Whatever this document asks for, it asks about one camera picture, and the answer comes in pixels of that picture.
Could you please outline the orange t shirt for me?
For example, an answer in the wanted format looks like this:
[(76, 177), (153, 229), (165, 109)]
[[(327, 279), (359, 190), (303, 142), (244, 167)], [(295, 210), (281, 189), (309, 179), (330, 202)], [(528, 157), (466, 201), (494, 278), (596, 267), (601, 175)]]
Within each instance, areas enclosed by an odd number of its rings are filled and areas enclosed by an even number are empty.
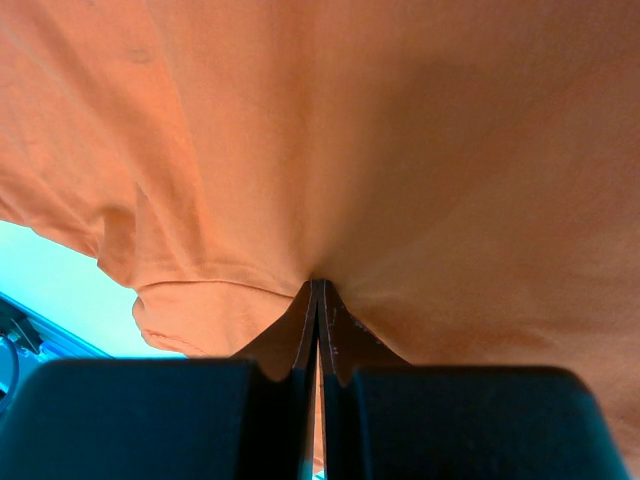
[(568, 368), (639, 470), (635, 1), (5, 1), (1, 217), (159, 349), (325, 278), (409, 361)]

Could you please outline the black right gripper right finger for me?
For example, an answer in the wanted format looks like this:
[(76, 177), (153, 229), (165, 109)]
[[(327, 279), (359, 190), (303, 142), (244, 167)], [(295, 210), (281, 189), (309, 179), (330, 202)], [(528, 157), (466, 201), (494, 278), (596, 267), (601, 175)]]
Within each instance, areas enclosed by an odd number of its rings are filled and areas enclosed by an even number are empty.
[(552, 366), (413, 365), (317, 284), (330, 479), (626, 479), (594, 395)]

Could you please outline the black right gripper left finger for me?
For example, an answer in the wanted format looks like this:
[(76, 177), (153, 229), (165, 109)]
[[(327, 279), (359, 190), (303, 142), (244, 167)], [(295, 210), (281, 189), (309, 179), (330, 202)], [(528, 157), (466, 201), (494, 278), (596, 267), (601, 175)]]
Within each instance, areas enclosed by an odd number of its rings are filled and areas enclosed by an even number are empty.
[(309, 479), (316, 297), (232, 357), (64, 359), (1, 423), (5, 479)]

